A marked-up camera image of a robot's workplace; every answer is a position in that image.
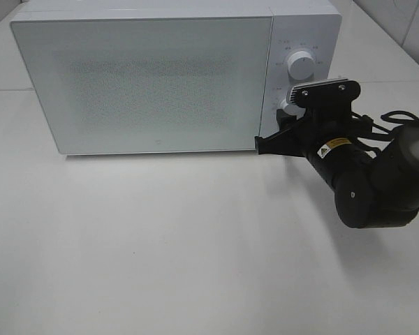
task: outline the warning label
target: warning label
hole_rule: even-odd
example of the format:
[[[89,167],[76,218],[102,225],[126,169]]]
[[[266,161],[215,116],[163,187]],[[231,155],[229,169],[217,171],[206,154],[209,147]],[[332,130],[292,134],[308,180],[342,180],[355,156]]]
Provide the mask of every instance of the warning label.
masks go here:
[[[351,144],[351,141],[344,137],[330,140],[318,150],[318,155],[321,158],[325,158],[333,149],[345,144]]]

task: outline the white microwave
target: white microwave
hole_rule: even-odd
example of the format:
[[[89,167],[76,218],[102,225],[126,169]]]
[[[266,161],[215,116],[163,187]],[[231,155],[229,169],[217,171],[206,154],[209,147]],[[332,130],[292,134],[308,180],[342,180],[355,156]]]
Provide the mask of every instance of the white microwave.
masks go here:
[[[328,0],[31,0],[11,29],[74,155],[254,150],[340,24]]]

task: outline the white tabletop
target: white tabletop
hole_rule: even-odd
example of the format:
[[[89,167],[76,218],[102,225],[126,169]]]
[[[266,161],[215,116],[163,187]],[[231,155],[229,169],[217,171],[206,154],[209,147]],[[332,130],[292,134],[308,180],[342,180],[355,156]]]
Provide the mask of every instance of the white tabletop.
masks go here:
[[[357,112],[419,112],[419,82]],[[59,155],[0,92],[0,335],[419,334],[419,216],[352,230],[302,158]]]
[[[335,3],[344,16],[330,77],[359,82],[419,80],[419,65],[357,5]],[[0,23],[0,90],[32,87],[9,28],[18,6]]]

